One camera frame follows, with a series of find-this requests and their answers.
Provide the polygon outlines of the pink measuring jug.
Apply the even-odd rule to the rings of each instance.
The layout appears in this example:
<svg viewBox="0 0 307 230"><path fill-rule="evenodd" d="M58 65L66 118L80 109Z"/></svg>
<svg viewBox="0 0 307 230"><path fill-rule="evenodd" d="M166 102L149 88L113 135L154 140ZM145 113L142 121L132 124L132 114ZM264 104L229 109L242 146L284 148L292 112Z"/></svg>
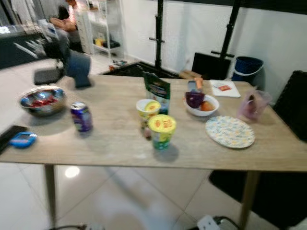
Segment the pink measuring jug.
<svg viewBox="0 0 307 230"><path fill-rule="evenodd" d="M271 100L272 97L268 92L252 90L243 99L237 116L243 120L258 121Z"/></svg>

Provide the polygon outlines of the blue bucket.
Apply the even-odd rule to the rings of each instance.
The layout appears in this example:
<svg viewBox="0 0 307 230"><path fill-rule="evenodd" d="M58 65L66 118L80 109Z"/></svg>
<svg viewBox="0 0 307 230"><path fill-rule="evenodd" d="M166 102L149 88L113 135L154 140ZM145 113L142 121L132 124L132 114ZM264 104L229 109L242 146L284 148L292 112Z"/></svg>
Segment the blue bucket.
<svg viewBox="0 0 307 230"><path fill-rule="evenodd" d="M255 57L239 56L233 68L232 81L252 83L263 68L263 61Z"/></svg>

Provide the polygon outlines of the blue digital timer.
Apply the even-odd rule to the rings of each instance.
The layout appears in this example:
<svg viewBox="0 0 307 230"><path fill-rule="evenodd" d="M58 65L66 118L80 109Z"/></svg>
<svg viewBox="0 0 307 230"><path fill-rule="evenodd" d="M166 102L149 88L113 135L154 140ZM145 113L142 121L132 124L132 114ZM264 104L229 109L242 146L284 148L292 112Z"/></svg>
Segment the blue digital timer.
<svg viewBox="0 0 307 230"><path fill-rule="evenodd" d="M11 140L9 140L9 144L13 147L24 149L30 147L36 140L38 135L29 132L18 132Z"/></svg>

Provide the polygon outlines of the blue desk fan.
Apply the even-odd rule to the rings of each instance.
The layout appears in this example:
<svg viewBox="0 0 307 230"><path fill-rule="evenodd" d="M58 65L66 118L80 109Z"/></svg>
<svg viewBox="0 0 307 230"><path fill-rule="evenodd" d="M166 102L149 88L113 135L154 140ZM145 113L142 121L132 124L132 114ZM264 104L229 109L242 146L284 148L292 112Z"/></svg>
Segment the blue desk fan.
<svg viewBox="0 0 307 230"><path fill-rule="evenodd" d="M64 72L74 79L75 88L87 88L92 85L89 79L90 68L91 59L89 55L70 50L64 64Z"/></svg>

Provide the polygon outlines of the steel mixing bowl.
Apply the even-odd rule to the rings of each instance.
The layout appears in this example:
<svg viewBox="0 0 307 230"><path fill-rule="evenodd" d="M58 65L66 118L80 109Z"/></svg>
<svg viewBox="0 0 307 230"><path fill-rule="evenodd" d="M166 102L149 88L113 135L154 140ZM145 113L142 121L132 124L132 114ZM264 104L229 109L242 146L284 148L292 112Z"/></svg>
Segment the steel mixing bowl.
<svg viewBox="0 0 307 230"><path fill-rule="evenodd" d="M39 108L29 107L33 100L47 97L56 98L57 102ZM37 86L22 93L20 95L18 103L22 107L22 109L24 109L30 115L37 117L51 116L63 111L66 107L66 93L62 88L57 86Z"/></svg>

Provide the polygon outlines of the orange fruit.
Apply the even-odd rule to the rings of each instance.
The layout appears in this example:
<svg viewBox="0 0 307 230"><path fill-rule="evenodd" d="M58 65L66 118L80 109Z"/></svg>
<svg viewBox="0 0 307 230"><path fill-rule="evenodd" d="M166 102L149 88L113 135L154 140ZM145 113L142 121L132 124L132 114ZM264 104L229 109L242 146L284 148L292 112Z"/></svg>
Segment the orange fruit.
<svg viewBox="0 0 307 230"><path fill-rule="evenodd" d="M204 112L215 110L215 105L209 101L202 101L199 109Z"/></svg>

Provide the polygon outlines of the black ribbed foam mat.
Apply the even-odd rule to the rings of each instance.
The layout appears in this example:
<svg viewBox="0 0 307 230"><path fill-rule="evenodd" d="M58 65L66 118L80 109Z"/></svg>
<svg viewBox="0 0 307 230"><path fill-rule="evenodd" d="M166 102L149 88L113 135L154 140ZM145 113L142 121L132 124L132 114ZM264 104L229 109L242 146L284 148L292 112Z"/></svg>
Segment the black ribbed foam mat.
<svg viewBox="0 0 307 230"><path fill-rule="evenodd" d="M292 72L273 109L298 139L307 142L307 71Z"/></svg>

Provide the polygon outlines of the wooden table leg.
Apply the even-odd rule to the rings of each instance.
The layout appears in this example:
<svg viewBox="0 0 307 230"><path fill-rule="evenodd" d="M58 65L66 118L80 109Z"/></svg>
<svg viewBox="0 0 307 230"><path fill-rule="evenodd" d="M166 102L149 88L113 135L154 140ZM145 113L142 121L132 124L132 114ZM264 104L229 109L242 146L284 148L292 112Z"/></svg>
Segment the wooden table leg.
<svg viewBox="0 0 307 230"><path fill-rule="evenodd" d="M46 180L46 191L48 200L48 214L51 228L56 227L57 223L57 203L56 203L56 176L55 166L44 165L44 174Z"/></svg>
<svg viewBox="0 0 307 230"><path fill-rule="evenodd" d="M239 230L246 230L248 219L254 205L255 193L260 181L261 171L247 171L243 190L241 212L239 215Z"/></svg>

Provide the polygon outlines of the black flat panel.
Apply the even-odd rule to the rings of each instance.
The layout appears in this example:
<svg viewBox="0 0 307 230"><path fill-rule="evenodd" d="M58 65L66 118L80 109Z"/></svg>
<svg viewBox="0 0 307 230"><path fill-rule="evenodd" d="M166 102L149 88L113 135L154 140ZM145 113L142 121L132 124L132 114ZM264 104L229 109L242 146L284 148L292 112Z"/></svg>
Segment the black flat panel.
<svg viewBox="0 0 307 230"><path fill-rule="evenodd" d="M224 80L228 76L231 61L204 53L194 53L191 71L206 80Z"/></svg>

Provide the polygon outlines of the white ceramic bowl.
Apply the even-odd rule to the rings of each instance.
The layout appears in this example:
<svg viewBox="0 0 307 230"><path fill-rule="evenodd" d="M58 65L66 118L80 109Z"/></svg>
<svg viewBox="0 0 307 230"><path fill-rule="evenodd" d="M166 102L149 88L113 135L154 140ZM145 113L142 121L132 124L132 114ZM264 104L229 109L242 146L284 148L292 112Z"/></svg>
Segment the white ceramic bowl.
<svg viewBox="0 0 307 230"><path fill-rule="evenodd" d="M186 108L186 111L193 115L193 116L199 116L199 117L205 117L205 116L210 116L213 115L217 109L220 107L219 101L211 95L204 95L204 102L207 102L210 104L209 109L211 110L200 110L200 109L193 109L190 105L187 103L187 99L183 99L184 107Z"/></svg>

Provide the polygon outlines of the black smartphone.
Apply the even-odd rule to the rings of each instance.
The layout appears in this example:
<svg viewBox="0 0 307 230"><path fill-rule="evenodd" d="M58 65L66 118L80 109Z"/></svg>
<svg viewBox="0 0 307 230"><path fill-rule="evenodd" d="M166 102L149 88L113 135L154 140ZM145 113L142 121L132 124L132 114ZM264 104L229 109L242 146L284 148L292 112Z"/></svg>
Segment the black smartphone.
<svg viewBox="0 0 307 230"><path fill-rule="evenodd" d="M24 126L11 126L0 135L0 154L9 146L9 141L20 132L28 131Z"/></svg>

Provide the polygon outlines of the purple drink can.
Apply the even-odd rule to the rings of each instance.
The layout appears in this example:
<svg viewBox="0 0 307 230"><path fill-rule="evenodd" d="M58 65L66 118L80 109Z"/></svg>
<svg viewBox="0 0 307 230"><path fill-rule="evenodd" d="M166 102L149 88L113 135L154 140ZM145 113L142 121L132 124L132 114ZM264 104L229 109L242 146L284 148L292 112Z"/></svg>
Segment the purple drink can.
<svg viewBox="0 0 307 230"><path fill-rule="evenodd" d="M91 112L85 103L71 103L70 110L77 131L88 132L94 127Z"/></svg>

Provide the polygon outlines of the open yellow noodle cup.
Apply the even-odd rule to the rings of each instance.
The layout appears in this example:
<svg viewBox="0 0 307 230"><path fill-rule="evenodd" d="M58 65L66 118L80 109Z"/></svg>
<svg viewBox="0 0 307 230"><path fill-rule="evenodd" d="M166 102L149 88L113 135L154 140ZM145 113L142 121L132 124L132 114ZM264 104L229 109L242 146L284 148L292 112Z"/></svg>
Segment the open yellow noodle cup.
<svg viewBox="0 0 307 230"><path fill-rule="evenodd" d="M159 114L162 105L155 99L141 99L136 103L136 109L141 120L141 127L148 126L150 118Z"/></svg>

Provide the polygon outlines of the white drawer cabinet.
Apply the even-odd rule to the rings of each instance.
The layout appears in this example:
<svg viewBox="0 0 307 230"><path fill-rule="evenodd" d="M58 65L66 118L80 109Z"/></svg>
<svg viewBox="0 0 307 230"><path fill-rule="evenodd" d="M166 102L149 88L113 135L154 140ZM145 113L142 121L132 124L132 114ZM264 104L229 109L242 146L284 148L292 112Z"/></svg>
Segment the white drawer cabinet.
<svg viewBox="0 0 307 230"><path fill-rule="evenodd" d="M76 24L83 52L91 55L94 52L90 20L85 11L75 13Z"/></svg>

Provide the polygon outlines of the floral round plate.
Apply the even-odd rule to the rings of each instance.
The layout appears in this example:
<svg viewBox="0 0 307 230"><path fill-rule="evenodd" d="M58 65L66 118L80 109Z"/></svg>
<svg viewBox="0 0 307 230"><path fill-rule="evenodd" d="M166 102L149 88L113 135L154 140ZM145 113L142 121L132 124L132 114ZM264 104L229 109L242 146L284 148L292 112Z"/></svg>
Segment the floral round plate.
<svg viewBox="0 0 307 230"><path fill-rule="evenodd" d="M243 120L231 116L215 116L205 123L207 135L217 144L244 149L255 142L255 132Z"/></svg>

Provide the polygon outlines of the seated person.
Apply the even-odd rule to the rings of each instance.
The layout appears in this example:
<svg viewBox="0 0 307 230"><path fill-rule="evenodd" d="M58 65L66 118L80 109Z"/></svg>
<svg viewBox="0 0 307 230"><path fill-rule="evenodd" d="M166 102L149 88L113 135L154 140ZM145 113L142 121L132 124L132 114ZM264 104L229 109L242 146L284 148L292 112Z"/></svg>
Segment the seated person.
<svg viewBox="0 0 307 230"><path fill-rule="evenodd" d="M58 6L58 15L56 17L51 17L49 22L59 29L72 33L77 31L78 28L74 14L78 10L79 5L77 0L64 1L66 3Z"/></svg>

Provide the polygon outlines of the lidded yellow Hot Cup noodles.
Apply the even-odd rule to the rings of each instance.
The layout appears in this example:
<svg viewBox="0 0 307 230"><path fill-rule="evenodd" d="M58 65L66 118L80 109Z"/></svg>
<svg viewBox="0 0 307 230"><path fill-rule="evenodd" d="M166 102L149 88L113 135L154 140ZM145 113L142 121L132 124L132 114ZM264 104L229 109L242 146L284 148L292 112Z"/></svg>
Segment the lidded yellow Hot Cup noodles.
<svg viewBox="0 0 307 230"><path fill-rule="evenodd" d="M147 123L152 132L152 145L156 150L165 150L177 127L176 120L169 115L152 116Z"/></svg>

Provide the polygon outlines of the white shelf rack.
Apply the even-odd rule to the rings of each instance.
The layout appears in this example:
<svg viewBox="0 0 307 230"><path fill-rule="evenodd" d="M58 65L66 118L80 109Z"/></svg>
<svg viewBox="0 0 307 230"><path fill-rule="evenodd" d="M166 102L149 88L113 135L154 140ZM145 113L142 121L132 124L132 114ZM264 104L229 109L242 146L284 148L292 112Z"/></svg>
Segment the white shelf rack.
<svg viewBox="0 0 307 230"><path fill-rule="evenodd" d="M94 52L118 57L121 48L118 0L88 0L89 36Z"/></svg>

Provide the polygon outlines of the purple mug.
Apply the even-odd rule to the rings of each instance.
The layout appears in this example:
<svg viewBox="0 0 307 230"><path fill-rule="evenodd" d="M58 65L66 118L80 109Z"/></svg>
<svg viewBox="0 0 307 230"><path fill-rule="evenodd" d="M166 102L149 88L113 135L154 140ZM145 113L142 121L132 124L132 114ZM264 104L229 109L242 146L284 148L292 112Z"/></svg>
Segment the purple mug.
<svg viewBox="0 0 307 230"><path fill-rule="evenodd" d="M201 92L186 92L185 93L186 103L193 109L200 109L201 104L204 102L205 94Z"/></svg>

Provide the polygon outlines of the black gym floor mat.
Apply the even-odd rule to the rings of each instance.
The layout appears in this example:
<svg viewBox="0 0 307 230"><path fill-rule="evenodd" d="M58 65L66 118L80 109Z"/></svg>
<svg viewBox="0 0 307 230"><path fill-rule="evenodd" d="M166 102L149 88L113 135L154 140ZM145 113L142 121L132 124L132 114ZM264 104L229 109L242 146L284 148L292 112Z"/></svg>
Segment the black gym floor mat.
<svg viewBox="0 0 307 230"><path fill-rule="evenodd" d="M142 77L143 72L155 74L159 78L180 79L178 74L174 72L170 72L162 68L156 68L154 65L147 64L144 62L125 64L124 66L121 66L119 68L114 68L113 70L104 72L102 73L102 75Z"/></svg>

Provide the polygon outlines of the green snack bag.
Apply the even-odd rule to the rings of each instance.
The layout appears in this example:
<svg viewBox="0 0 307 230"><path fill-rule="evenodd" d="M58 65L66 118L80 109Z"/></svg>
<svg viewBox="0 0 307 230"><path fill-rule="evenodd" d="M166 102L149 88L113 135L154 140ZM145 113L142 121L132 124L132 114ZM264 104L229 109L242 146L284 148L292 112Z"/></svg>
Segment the green snack bag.
<svg viewBox="0 0 307 230"><path fill-rule="evenodd" d="M150 72L143 72L142 76L147 90L147 98L160 103L159 114L168 115L171 100L171 83Z"/></svg>

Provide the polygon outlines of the white cutting board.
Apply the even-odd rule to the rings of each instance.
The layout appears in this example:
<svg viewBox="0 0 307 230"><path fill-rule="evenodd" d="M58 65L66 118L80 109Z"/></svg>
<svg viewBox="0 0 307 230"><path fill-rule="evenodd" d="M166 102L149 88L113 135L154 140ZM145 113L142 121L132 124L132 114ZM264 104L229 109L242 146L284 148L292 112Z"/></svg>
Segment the white cutting board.
<svg viewBox="0 0 307 230"><path fill-rule="evenodd" d="M237 89L236 85L232 81L228 80L210 80L209 83L211 84L212 93L215 96L223 96L228 98L240 98L241 95L239 93L239 90ZM228 85L232 87L232 90L220 92L217 90L217 86L221 85Z"/></svg>

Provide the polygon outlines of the black stand pole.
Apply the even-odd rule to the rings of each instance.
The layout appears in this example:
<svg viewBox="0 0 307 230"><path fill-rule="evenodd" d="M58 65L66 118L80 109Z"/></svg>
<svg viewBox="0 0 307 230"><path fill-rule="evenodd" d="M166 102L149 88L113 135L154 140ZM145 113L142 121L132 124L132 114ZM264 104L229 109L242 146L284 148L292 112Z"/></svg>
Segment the black stand pole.
<svg viewBox="0 0 307 230"><path fill-rule="evenodd" d="M155 41L155 68L162 69L162 44L165 42L163 35L163 1L156 0L156 14L155 14L155 36L150 37L150 40Z"/></svg>
<svg viewBox="0 0 307 230"><path fill-rule="evenodd" d="M222 49L220 52L211 51L212 54L219 55L219 59L233 58L235 55L228 54L228 49L230 46L230 41L232 40L233 31L235 28L237 16L239 9L241 7L242 0L234 0L232 13L230 14L229 22L226 25L226 33L224 35L224 41L222 44Z"/></svg>

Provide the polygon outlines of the black folding chair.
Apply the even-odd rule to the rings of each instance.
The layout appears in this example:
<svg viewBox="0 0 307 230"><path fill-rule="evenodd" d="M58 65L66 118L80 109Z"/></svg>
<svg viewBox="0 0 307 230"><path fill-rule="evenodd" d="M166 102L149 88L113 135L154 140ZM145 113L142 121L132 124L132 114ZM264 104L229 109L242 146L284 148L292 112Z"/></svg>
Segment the black folding chair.
<svg viewBox="0 0 307 230"><path fill-rule="evenodd" d="M56 31L55 37L47 37L42 43L42 52L46 57L57 60L63 66L50 69L39 69L34 73L35 85L51 85L64 77L64 68L68 67L70 57L70 39L68 33L63 30Z"/></svg>

